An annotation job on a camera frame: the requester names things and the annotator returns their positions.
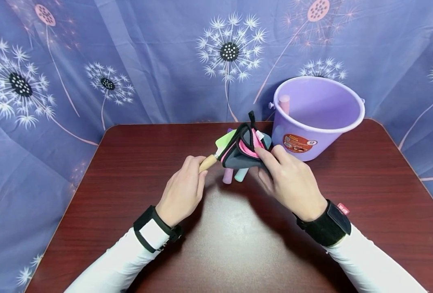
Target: wooden handle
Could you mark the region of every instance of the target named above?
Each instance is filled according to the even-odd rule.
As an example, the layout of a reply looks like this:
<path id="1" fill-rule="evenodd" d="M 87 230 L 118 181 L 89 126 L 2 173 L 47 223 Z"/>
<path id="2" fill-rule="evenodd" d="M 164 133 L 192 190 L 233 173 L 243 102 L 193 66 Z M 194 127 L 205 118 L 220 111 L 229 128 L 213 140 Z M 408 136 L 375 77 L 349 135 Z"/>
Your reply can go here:
<path id="1" fill-rule="evenodd" d="M 213 166 L 214 163 L 217 162 L 217 158 L 214 155 L 209 155 L 205 160 L 200 164 L 199 173 L 202 171 L 207 170 L 211 166 Z"/>

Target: black pouch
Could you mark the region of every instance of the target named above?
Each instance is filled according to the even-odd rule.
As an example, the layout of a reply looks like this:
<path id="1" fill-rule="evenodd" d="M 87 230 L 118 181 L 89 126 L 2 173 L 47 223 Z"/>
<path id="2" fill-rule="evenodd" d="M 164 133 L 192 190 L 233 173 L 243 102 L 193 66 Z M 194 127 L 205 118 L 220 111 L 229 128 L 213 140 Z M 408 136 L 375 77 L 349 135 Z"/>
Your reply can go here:
<path id="1" fill-rule="evenodd" d="M 262 142 L 257 138 L 256 121 L 254 112 L 250 111 L 249 118 L 251 123 L 242 123 L 223 150 L 220 160 L 223 167 L 230 169 L 245 169 L 250 167 L 260 167 L 270 175 L 265 164 L 260 160 L 259 156 L 254 152 L 255 147 L 263 147 L 269 149 L 270 139 L 264 137 Z"/>

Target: black wrist strap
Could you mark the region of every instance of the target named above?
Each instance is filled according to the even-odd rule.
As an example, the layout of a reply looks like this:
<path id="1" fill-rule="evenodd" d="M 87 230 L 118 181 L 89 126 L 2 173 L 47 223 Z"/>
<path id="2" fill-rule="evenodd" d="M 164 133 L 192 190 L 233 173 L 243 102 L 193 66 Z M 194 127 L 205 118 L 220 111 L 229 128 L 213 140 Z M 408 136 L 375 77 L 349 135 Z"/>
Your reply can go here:
<path id="1" fill-rule="evenodd" d="M 163 230 L 163 232 L 169 235 L 169 240 L 166 241 L 166 243 L 164 243 L 163 246 L 161 246 L 159 249 L 154 249 L 140 233 L 140 229 L 142 229 L 143 226 L 145 226 L 146 223 L 151 220 L 154 220 L 155 223 L 157 223 L 157 225 Z M 163 250 L 163 248 L 168 244 L 169 241 L 176 242 L 176 240 L 179 239 L 183 234 L 183 229 L 181 228 L 181 226 L 176 225 L 176 227 L 171 228 L 165 222 L 163 222 L 163 220 L 158 216 L 158 213 L 156 212 L 154 206 L 149 206 L 149 208 L 146 209 L 142 216 L 140 216 L 133 223 L 133 230 L 135 231 L 135 235 L 140 241 L 140 243 L 143 245 L 143 247 L 145 247 L 145 249 L 151 253 L 154 253 L 157 250 Z"/>
<path id="2" fill-rule="evenodd" d="M 296 217 L 296 224 L 322 246 L 332 246 L 352 233 L 352 224 L 337 206 L 327 200 L 324 213 L 312 222 Z"/>

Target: red-brown table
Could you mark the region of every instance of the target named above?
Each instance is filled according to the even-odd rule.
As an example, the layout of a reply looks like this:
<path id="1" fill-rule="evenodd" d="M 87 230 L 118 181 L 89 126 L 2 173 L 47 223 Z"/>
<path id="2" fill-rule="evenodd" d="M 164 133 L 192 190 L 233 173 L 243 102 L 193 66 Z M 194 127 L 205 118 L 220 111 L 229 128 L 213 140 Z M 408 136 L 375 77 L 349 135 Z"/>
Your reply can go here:
<path id="1" fill-rule="evenodd" d="M 259 128 L 271 133 L 271 123 Z M 208 155 L 234 123 L 130 125 L 106 132 L 29 284 L 63 292 L 158 203 L 187 155 Z M 365 120 L 308 163 L 324 196 L 433 293 L 433 199 L 383 127 Z M 139 274 L 131 292 L 354 292 L 340 267 L 250 176 L 210 169 L 186 238 Z"/>

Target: forearm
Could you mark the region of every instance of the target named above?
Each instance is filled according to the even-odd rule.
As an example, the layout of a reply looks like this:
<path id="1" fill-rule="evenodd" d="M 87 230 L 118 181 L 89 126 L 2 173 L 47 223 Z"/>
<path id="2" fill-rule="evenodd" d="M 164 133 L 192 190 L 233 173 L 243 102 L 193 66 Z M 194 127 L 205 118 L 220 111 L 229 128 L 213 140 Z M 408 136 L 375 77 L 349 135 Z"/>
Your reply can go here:
<path id="1" fill-rule="evenodd" d="M 167 241 L 168 236 L 155 227 L 151 229 L 155 232 L 154 239 L 148 241 L 158 248 Z M 158 254 L 159 251 L 151 253 L 146 250 L 137 239 L 133 228 L 130 228 L 113 247 L 82 272 L 65 292 L 123 292 Z"/>
<path id="2" fill-rule="evenodd" d="M 352 225 L 352 233 L 325 247 L 361 293 L 426 292 L 397 262 Z"/>

